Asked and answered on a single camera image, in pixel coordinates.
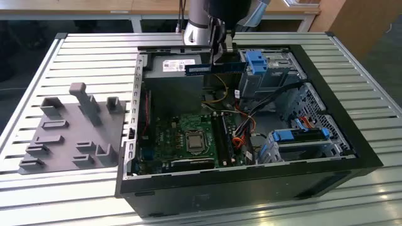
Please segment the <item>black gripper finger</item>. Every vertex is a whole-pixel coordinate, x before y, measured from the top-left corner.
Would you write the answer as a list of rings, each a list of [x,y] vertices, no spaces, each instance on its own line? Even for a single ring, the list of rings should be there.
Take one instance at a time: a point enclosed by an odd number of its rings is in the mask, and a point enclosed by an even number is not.
[[[221,43],[225,40],[225,25],[220,19],[210,19],[209,20],[209,30],[210,30],[210,37],[209,37],[209,46],[210,46],[210,59],[209,63],[214,64],[217,59],[221,56],[222,47]]]
[[[224,38],[224,52],[233,53],[236,51],[234,49],[234,43],[232,42],[234,32],[230,30],[225,30],[225,38]]]

